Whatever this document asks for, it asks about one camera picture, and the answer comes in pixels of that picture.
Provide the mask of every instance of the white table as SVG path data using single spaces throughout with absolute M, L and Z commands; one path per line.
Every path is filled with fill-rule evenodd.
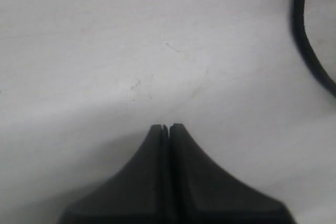
M 299 224 L 336 219 L 336 101 L 290 35 L 290 0 L 0 0 L 0 223 L 53 223 L 154 123 L 184 123 Z M 336 0 L 307 0 L 336 77 Z

